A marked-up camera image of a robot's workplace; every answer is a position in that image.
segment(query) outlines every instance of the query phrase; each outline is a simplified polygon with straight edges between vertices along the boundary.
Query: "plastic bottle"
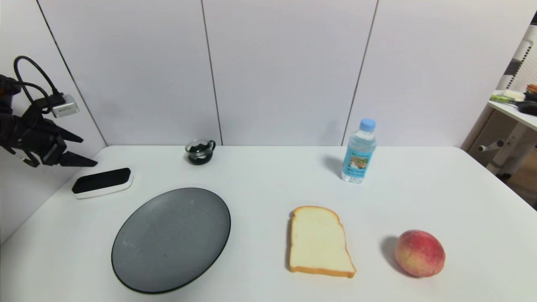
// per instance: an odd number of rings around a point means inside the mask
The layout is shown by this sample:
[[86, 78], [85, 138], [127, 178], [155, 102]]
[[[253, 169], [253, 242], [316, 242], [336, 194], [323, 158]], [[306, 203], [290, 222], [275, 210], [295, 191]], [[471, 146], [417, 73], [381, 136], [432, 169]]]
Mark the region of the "plastic bottle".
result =
[[376, 148], [376, 139], [373, 131], [376, 122], [372, 119], [363, 119], [360, 129], [351, 133], [347, 154], [343, 161], [341, 178], [350, 183], [361, 183]]

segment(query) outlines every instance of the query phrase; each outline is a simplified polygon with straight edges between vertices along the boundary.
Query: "desk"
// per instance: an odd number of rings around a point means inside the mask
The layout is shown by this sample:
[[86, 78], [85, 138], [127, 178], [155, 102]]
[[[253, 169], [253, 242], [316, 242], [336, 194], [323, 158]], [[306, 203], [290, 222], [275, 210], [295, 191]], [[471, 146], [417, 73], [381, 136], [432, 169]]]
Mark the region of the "desk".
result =
[[511, 105], [501, 104], [497, 102], [489, 101], [489, 106], [506, 114], [509, 117], [514, 118], [519, 123], [522, 123], [532, 130], [537, 131], [537, 117], [529, 114], [522, 113], [518, 109]]
[[[360, 185], [339, 179], [345, 147], [220, 147], [192, 166], [180, 146], [112, 146], [56, 192], [1, 251], [2, 302], [535, 301], [537, 212], [465, 152], [379, 147]], [[130, 167], [132, 186], [77, 200], [80, 175]], [[124, 221], [161, 193], [199, 187], [231, 213], [228, 243], [191, 284], [147, 295], [123, 286], [110, 252]], [[289, 215], [318, 205], [339, 214], [353, 279], [286, 269]], [[435, 235], [446, 251], [431, 278], [400, 272], [396, 237]]]
[[487, 169], [489, 171], [491, 171], [493, 174], [498, 174], [504, 168], [504, 163], [512, 155], [515, 148], [518, 148], [518, 157], [520, 157], [520, 159], [516, 161], [516, 164], [511, 165], [513, 167], [510, 168], [510, 174], [512, 174], [518, 170], [527, 155], [529, 155], [535, 145], [537, 145], [537, 133], [534, 133], [534, 135], [529, 139], [529, 141], [526, 141], [525, 144], [519, 145], [520, 139], [528, 129], [537, 131], [537, 117], [522, 113], [518, 111], [516, 107], [507, 104], [489, 101], [489, 106], [518, 122], [509, 137], [505, 140], [505, 146], [498, 151], [492, 161], [487, 165]]

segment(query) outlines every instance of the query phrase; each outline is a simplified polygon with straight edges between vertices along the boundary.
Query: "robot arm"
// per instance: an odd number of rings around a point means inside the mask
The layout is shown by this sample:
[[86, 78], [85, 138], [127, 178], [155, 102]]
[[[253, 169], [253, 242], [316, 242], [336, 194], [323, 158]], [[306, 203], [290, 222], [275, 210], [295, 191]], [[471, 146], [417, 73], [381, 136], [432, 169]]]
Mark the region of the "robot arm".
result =
[[[19, 78], [18, 81], [0, 75], [0, 146], [32, 167], [37, 167], [40, 164], [33, 154], [37, 155], [41, 163], [47, 166], [55, 164], [67, 167], [95, 166], [96, 161], [69, 151], [66, 152], [66, 140], [82, 142], [82, 138], [57, 126], [52, 120], [46, 119], [42, 115], [50, 111], [56, 117], [68, 115], [76, 112], [76, 104], [66, 102], [66, 97], [55, 88], [53, 88], [55, 90], [53, 94], [49, 96], [39, 86], [23, 82], [17, 70], [16, 74]], [[24, 86], [40, 90], [44, 98], [34, 101], [24, 89], [32, 104], [22, 117], [19, 117], [13, 115], [11, 105], [13, 96], [20, 93], [21, 87], [24, 88]], [[28, 158], [25, 159], [18, 155], [13, 149], [22, 150]]]

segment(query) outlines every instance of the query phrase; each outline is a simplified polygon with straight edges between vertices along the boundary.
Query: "small glass cup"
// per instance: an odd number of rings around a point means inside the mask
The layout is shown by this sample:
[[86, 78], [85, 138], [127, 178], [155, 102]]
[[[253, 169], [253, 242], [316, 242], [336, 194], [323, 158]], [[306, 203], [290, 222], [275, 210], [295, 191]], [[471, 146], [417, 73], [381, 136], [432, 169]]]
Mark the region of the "small glass cup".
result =
[[214, 140], [195, 140], [186, 145], [185, 150], [188, 160], [198, 166], [211, 160], [215, 147], [216, 142]]

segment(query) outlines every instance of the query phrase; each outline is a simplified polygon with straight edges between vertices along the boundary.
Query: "wooden floor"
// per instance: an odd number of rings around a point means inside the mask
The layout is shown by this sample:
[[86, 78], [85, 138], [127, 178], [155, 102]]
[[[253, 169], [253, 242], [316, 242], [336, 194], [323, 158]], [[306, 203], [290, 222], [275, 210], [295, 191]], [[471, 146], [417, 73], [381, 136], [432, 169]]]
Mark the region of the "wooden floor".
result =
[[522, 167], [505, 183], [537, 209], [537, 149], [533, 150]]

